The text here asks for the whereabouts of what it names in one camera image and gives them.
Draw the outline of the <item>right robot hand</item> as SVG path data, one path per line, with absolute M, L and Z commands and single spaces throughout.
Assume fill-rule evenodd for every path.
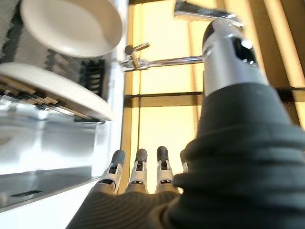
M 188 171 L 165 191 L 109 195 L 98 183 L 70 229 L 302 229 L 305 133 L 293 125 L 241 29 L 212 21 L 203 37 L 204 99 Z

